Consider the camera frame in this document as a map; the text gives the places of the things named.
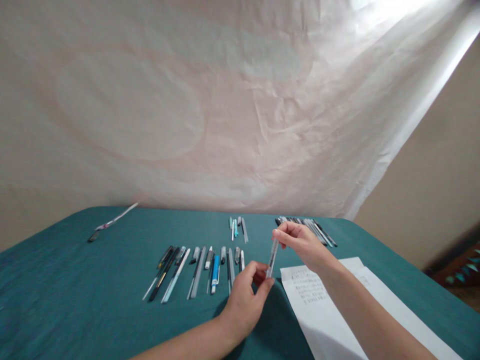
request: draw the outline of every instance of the blue pen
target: blue pen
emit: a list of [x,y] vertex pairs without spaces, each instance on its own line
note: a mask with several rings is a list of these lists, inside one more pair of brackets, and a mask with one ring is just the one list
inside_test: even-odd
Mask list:
[[213,260],[213,274],[211,276],[211,293],[215,294],[215,290],[217,289],[217,285],[219,284],[219,275],[220,275],[220,257],[218,255],[215,256]]

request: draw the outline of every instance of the paper sheet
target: paper sheet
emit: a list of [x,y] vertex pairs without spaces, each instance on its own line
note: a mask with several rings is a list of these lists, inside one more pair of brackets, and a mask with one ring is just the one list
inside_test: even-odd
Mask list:
[[[349,270],[373,297],[439,360],[461,359],[378,277],[355,261]],[[368,359],[322,281],[306,266],[282,268],[281,280],[315,359]]]

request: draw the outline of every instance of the wrinkled fabric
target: wrinkled fabric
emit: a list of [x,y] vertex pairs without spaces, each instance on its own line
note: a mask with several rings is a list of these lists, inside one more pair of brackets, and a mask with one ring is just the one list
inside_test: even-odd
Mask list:
[[0,9],[0,182],[24,212],[35,191],[353,219],[480,27],[460,0]]

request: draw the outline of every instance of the pen pile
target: pen pile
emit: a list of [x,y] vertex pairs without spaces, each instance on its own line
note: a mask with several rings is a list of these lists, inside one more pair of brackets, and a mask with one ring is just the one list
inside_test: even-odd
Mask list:
[[[174,248],[173,246],[169,246],[168,249],[165,251],[163,256],[161,257],[160,261],[158,262],[157,270],[158,273],[153,279],[150,287],[146,291],[145,295],[143,296],[142,300],[147,298],[147,295],[150,293],[150,290],[153,291],[150,294],[148,302],[152,302],[157,293],[159,292],[162,283],[164,282],[165,277],[169,269],[172,266],[177,266],[172,277],[170,283],[168,284],[167,289],[161,299],[161,303],[166,303],[170,295],[177,283],[177,279],[182,272],[182,269],[187,262],[187,258],[189,256],[190,249],[186,249],[184,246],[182,248]],[[221,265],[225,264],[226,259],[228,258],[227,267],[227,278],[228,278],[228,293],[230,294],[232,285],[235,280],[235,267],[234,262],[239,266],[239,271],[243,271],[245,268],[245,254],[244,251],[241,250],[239,247],[235,248],[235,257],[233,256],[232,249],[228,249],[223,246],[220,250],[220,255],[216,255],[213,246],[210,246],[209,250],[204,246],[201,250],[199,247],[196,247],[193,251],[192,258],[190,260],[190,264],[196,263],[196,268],[193,273],[193,278],[191,280],[190,288],[188,290],[188,295],[186,297],[187,300],[195,299],[197,297],[198,288],[200,284],[200,278],[202,275],[202,270],[210,270],[209,276],[206,285],[206,293],[214,295],[216,293],[217,287],[220,283],[220,269]]]
[[315,234],[318,240],[320,240],[321,243],[325,246],[329,246],[331,248],[338,246],[337,243],[330,237],[329,234],[327,234],[324,228],[315,219],[308,219],[308,218],[301,219],[298,217],[285,217],[285,216],[280,216],[275,219],[275,222],[278,226],[280,226],[281,223],[286,221],[297,223],[297,224],[304,224],[311,230],[312,233]]
[[[290,221],[298,224],[304,224],[307,226],[316,236],[317,238],[324,244],[325,246],[336,247],[337,243],[327,234],[327,232],[320,226],[320,224],[314,219],[300,219],[298,217],[285,217],[280,216],[275,219],[275,222],[278,226],[281,223]],[[241,226],[243,232],[243,239],[244,243],[247,244],[249,242],[249,238],[247,235],[247,225],[245,219],[239,216],[237,219],[232,217],[229,218],[229,239],[234,241],[235,238],[239,236],[239,227]],[[277,250],[279,246],[279,241],[274,239],[271,252],[270,252],[270,260],[268,262],[268,270],[266,272],[266,277],[271,278],[273,276],[273,269],[275,264],[275,258],[277,256]],[[175,288],[175,284],[184,268],[188,256],[190,254],[191,249],[187,249],[185,246],[182,247],[173,247],[172,245],[168,247],[165,251],[163,256],[161,257],[160,261],[158,262],[158,266],[156,269],[158,273],[156,274],[155,278],[153,279],[150,287],[146,291],[145,295],[143,296],[142,300],[145,300],[150,294],[148,298],[148,302],[152,302],[157,293],[160,290],[165,278],[167,277],[167,273],[169,272],[170,268],[174,267],[175,270],[173,275],[168,283],[168,286],[163,294],[161,299],[161,303],[164,304],[168,302],[172,291]],[[214,295],[217,292],[218,286],[220,284],[220,272],[222,265],[227,263],[227,283],[228,283],[228,293],[232,291],[232,286],[235,281],[235,266],[238,266],[238,270],[241,272],[245,269],[245,253],[244,250],[240,249],[240,247],[236,246],[234,250],[232,248],[228,248],[226,246],[222,246],[220,249],[220,254],[217,255],[213,246],[210,246],[207,250],[206,246],[203,246],[201,249],[200,247],[196,247],[193,250],[193,254],[189,264],[195,264],[195,271],[193,272],[193,278],[191,280],[190,288],[188,290],[188,295],[186,297],[187,300],[195,299],[198,294],[198,289],[200,285],[200,278],[202,275],[202,271],[207,270],[208,272],[208,279],[206,282],[206,293],[210,295]]]

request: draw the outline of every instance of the wall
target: wall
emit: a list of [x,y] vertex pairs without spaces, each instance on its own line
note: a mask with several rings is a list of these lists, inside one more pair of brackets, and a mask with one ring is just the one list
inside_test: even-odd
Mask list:
[[480,39],[355,222],[423,269],[480,221]]

